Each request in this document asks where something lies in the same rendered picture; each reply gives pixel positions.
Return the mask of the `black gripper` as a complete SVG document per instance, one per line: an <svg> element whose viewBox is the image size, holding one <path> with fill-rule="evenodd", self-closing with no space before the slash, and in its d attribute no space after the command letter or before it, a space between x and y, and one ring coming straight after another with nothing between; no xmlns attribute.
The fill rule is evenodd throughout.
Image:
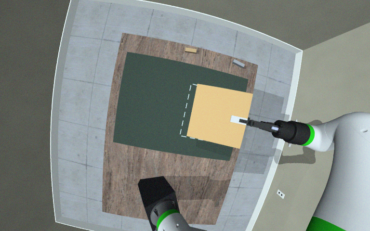
<svg viewBox="0 0 370 231"><path fill-rule="evenodd" d="M259 129L271 132L275 138L284 139L284 140L291 139L295 132L295 127L293 123L282 121L282 120L277 120L274 123L263 122L263 121L259 122L259 121L250 120L249 117L242 118L242 117L231 115L230 122L259 128Z"/></svg>

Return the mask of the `tan flat bar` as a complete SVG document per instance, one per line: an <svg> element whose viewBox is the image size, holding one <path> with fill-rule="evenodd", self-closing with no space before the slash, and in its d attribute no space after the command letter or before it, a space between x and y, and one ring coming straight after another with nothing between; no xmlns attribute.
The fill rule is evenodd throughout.
<svg viewBox="0 0 370 231"><path fill-rule="evenodd" d="M185 48L185 52L189 52L189 53L195 53L197 52L197 49L192 49L192 48Z"/></svg>

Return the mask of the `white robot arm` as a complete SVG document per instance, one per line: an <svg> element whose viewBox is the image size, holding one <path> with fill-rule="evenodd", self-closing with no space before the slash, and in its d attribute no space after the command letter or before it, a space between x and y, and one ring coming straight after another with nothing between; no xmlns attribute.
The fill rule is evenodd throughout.
<svg viewBox="0 0 370 231"><path fill-rule="evenodd" d="M334 150L328 182L306 231L370 231L370 113L351 112L319 125L288 121L291 144ZM151 211L156 231L206 231L190 227L172 199Z"/></svg>

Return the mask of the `dark green mat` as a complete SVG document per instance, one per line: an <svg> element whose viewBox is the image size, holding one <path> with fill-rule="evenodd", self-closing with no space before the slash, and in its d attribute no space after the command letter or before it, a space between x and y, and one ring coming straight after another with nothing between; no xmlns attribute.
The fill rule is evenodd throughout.
<svg viewBox="0 0 370 231"><path fill-rule="evenodd" d="M246 92L248 79L194 64L127 52L113 142L229 161L233 147L187 136L197 84Z"/></svg>

